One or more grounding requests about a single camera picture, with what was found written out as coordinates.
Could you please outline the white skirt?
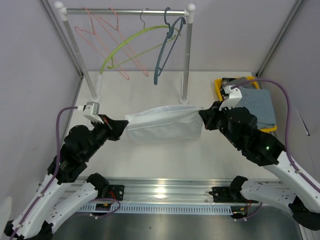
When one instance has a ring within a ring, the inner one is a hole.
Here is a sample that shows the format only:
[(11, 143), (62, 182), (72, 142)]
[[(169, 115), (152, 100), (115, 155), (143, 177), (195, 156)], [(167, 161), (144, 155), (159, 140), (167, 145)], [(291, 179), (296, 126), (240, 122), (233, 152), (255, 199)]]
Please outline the white skirt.
[(128, 114), (126, 134), (137, 144), (196, 141), (204, 124), (201, 110), (194, 105), (167, 105)]

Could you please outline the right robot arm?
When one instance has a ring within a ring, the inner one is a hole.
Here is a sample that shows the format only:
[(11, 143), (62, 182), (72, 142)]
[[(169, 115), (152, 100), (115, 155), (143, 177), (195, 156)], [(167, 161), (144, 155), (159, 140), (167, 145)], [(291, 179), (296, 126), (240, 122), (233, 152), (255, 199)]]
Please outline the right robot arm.
[(228, 186), (231, 201), (257, 201), (289, 214), (303, 227), (320, 229), (320, 184), (288, 157), (288, 150), (273, 135), (257, 128), (257, 118), (245, 107), (219, 109), (215, 101), (200, 110), (206, 130), (218, 130), (250, 162), (263, 167), (283, 182), (289, 190), (279, 190), (236, 176)]

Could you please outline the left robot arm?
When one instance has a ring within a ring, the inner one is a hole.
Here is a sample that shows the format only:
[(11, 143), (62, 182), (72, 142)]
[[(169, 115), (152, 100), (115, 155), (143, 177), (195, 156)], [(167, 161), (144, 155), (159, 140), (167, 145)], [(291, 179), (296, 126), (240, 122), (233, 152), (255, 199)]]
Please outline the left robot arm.
[(106, 141), (118, 141), (128, 125), (127, 120), (113, 120), (104, 114), (93, 121), (93, 129), (76, 125), (47, 169), (41, 187), (26, 209), (4, 227), (11, 240), (50, 240), (60, 226), (83, 205), (93, 200), (118, 203), (109, 181), (99, 173), (91, 174), (75, 193), (58, 202), (63, 193), (87, 168), (87, 162)]

